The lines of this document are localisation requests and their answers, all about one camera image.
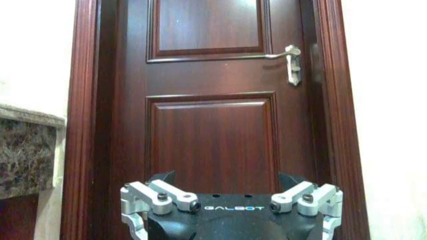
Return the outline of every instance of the lever door handle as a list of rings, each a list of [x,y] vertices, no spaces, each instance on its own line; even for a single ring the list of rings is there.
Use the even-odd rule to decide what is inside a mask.
[[[285,52],[279,54],[267,54],[265,55],[266,59],[279,59],[282,57],[286,57],[287,61],[287,80],[289,83],[293,84],[294,86],[298,86],[299,83],[302,82],[302,76],[301,76],[301,57],[302,55],[302,50],[294,46],[290,45],[285,48]]]

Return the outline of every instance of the silver door handle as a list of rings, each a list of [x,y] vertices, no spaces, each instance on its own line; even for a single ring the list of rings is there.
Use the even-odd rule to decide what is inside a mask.
[[[286,57],[287,61],[287,80],[289,83],[294,86],[298,86],[302,82],[302,76],[301,76],[301,61],[299,56],[302,54],[302,50],[294,46],[290,45],[285,48],[285,52],[281,54],[267,54],[265,55],[266,59],[279,59],[282,57]]]

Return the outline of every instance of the door frame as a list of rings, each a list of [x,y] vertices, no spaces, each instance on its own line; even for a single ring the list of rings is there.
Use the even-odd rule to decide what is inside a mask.
[[[301,0],[301,5],[305,50],[314,42],[318,49],[317,66],[307,68],[309,77],[321,79],[307,84],[318,181],[338,185],[346,195],[338,238],[370,239],[342,1]],[[117,6],[118,0],[77,0],[62,239],[109,238]]]

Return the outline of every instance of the door trim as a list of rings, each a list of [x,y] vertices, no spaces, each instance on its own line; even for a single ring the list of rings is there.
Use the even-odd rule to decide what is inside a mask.
[[[342,1],[307,2],[314,10],[325,79],[319,92],[323,104],[310,106],[313,123],[322,117],[325,125],[323,133],[317,130],[313,133],[315,141],[326,143],[326,156],[317,157],[318,178],[337,184],[346,193],[341,228],[345,230],[339,231],[339,238],[370,239]],[[109,204],[101,204],[98,199],[106,194],[99,186],[110,183],[110,152],[106,149],[111,149],[111,133],[106,130],[111,129],[115,41],[106,39],[117,39],[117,3],[118,0],[77,0],[62,239],[99,238],[99,232],[109,227],[109,221],[101,219],[107,217],[101,213],[109,212],[102,209],[109,208]]]

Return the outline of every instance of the door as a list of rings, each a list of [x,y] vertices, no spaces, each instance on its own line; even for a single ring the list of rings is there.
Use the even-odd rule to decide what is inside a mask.
[[[119,1],[111,238],[126,239],[121,187],[177,171],[197,193],[275,193],[278,172],[315,181],[309,88],[289,84],[305,50],[298,0]]]

